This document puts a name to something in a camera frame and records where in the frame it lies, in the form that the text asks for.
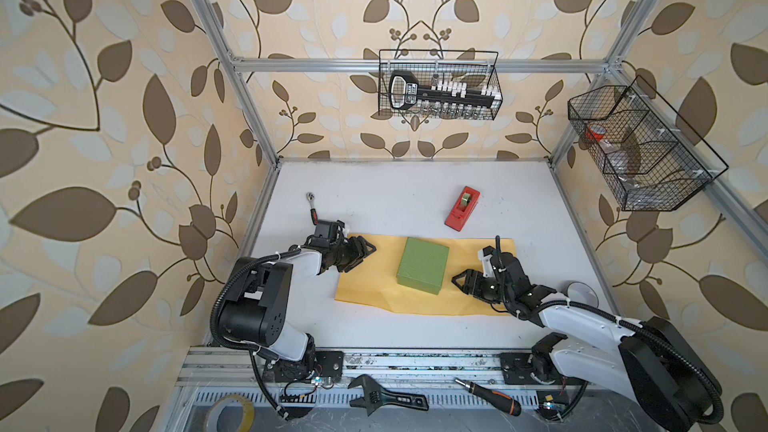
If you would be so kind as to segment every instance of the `wallpaper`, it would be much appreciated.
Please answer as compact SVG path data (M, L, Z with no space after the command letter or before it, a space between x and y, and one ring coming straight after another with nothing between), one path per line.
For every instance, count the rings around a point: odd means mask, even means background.
M285 158L514 160L550 155L568 125L566 102L584 74L501 74L495 120L443 120L379 110L371 74L256 72L251 95Z
M198 23L2 0L2 430L149 430L206 329L267 167Z
M210 0L250 58L362 58L364 49L494 50L600 59L635 0Z
M661 0L646 27L625 67L679 107L730 164L720 180L768 218L768 0ZM724 420L700 428L768 430L766 264L704 194L620 212L578 145L558 175L624 312L668 318L723 385Z
M661 0L624 67L656 84L768 221L768 0Z

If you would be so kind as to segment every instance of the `yellow mat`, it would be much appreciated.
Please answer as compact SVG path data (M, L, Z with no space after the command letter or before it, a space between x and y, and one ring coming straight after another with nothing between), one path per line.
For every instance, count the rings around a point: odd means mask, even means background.
M340 274L336 300L371 305L397 314L420 315L497 315L491 306L462 293L451 277L468 268L482 270L478 250L494 245L492 238L425 238L450 248L446 275L437 295L397 283L397 269L408 237L361 235L376 246L376 252L348 273ZM514 254L514 241L502 239L502 251Z

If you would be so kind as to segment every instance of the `masking tape roll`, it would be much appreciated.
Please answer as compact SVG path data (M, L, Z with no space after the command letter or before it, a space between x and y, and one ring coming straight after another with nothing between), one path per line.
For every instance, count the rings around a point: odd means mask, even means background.
M254 404L238 394L225 395L208 409L208 413L205 415L205 422L203 423L203 432L217 432L216 425L224 408L235 403L240 403L240 406L243 408L243 418L240 419L240 425L237 426L236 432L248 432L250 426L254 424Z

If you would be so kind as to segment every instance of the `wire basket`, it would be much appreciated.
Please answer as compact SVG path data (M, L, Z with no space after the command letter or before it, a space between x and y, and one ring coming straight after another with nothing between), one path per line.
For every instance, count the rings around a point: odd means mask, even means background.
M379 51L379 116L494 120L504 97L498 52Z
M651 98L673 112L674 126L650 107ZM675 210L728 169L641 76L629 86L602 86L570 99L568 120L624 211ZM706 166L702 156L716 168Z

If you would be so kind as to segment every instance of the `white platform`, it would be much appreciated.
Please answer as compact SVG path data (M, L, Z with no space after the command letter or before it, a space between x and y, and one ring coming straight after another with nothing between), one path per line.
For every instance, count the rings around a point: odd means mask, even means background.
M464 230L456 232L443 222L464 186L479 190L481 197ZM609 310L543 162L288 162L253 257L282 252L312 235L307 192L315 194L320 218L342 220L352 232L512 238L531 283L562 290L570 282L584 282L598 294L600 307ZM336 302L338 281L332 269L291 284L286 318L312 334L318 347L528 348L549 332L506 314L394 314Z

